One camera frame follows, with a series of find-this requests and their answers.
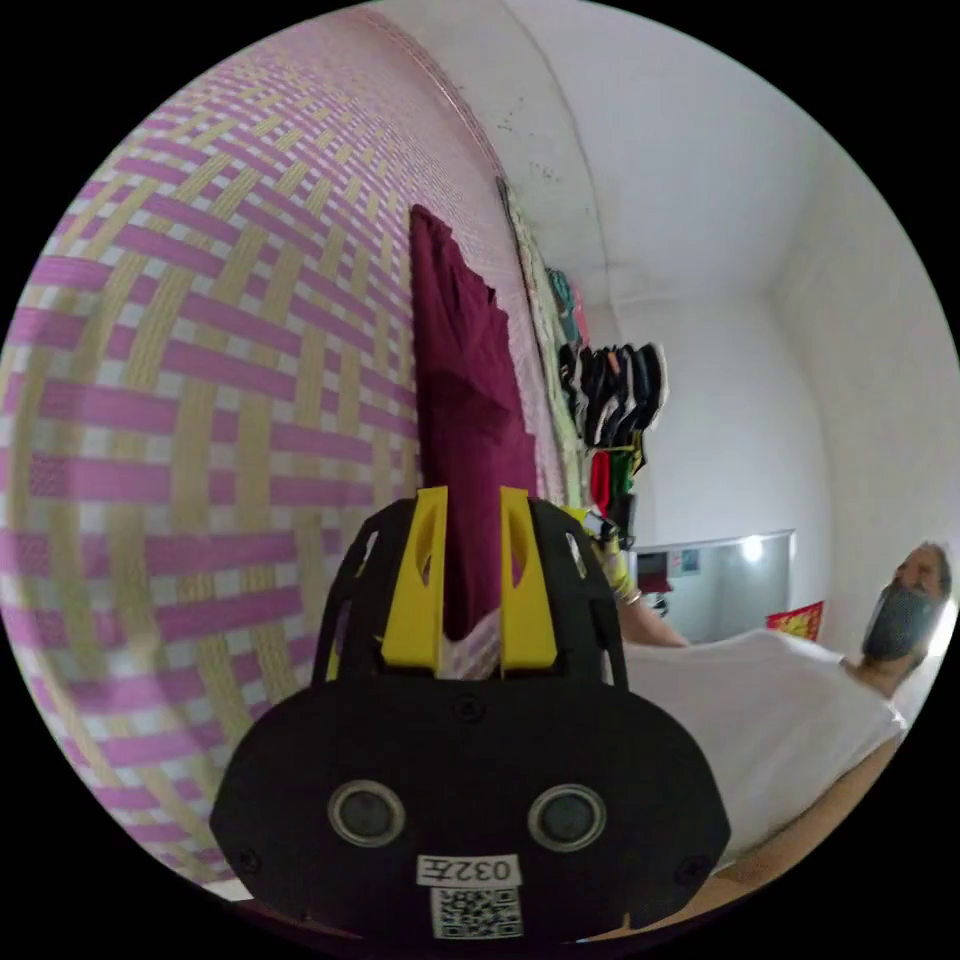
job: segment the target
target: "label sticker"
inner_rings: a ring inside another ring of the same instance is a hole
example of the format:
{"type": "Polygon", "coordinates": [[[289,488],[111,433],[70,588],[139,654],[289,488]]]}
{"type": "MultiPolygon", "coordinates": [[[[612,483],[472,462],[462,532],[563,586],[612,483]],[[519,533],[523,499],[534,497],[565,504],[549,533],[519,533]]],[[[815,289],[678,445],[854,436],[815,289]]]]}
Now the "label sticker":
{"type": "Polygon", "coordinates": [[[431,887],[430,917],[437,940],[523,936],[520,891],[516,887],[431,887]]]}
{"type": "Polygon", "coordinates": [[[499,857],[417,857],[417,885],[421,887],[479,890],[519,887],[522,883],[515,853],[499,857]]]}

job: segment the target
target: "sensor eye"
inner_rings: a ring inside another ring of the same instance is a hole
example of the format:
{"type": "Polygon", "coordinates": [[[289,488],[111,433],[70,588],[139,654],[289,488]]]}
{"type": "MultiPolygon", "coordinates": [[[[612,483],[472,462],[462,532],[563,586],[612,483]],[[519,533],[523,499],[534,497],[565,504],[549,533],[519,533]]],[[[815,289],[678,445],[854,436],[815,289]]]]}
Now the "sensor eye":
{"type": "Polygon", "coordinates": [[[327,808],[336,834],[357,847],[382,847],[403,830],[400,798],[375,780],[351,780],[338,787],[327,808]]]}
{"type": "Polygon", "coordinates": [[[527,815],[530,835],[555,853],[572,853],[593,843],[603,832],[607,812],[589,787],[565,783],[545,790],[527,815]]]}

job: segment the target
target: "white t-shirt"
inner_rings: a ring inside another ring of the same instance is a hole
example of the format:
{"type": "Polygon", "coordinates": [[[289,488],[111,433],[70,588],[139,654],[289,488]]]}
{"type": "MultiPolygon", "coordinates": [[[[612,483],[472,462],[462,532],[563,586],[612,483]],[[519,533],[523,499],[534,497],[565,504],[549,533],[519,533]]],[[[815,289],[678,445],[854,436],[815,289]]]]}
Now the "white t-shirt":
{"type": "Polygon", "coordinates": [[[731,836],[717,870],[767,840],[906,724],[840,654],[772,630],[690,647],[624,644],[630,690],[713,770],[731,836]]]}

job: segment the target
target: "man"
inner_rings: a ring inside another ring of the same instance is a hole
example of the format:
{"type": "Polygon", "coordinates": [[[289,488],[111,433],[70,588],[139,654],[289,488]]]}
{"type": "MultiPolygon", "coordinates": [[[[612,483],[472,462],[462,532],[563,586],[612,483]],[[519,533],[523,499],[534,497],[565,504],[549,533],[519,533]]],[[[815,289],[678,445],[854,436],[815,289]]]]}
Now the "man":
{"type": "MultiPolygon", "coordinates": [[[[913,550],[884,588],[854,664],[769,630],[691,646],[644,605],[616,550],[601,560],[617,598],[630,689],[698,741],[731,824],[718,871],[682,911],[646,928],[654,929],[774,880],[856,806],[903,739],[891,699],[926,656],[952,575],[942,547],[913,550]]],[[[602,938],[636,932],[627,920],[602,938]]]]}

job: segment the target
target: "white ceiling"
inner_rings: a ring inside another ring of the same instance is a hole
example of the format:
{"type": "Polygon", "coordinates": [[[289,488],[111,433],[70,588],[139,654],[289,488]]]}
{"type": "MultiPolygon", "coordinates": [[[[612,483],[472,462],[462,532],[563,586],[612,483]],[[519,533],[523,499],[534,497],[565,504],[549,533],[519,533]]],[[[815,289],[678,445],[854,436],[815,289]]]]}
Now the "white ceiling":
{"type": "Polygon", "coordinates": [[[383,0],[477,114],[593,305],[766,294],[825,136],[766,81],[585,0],[383,0]]]}

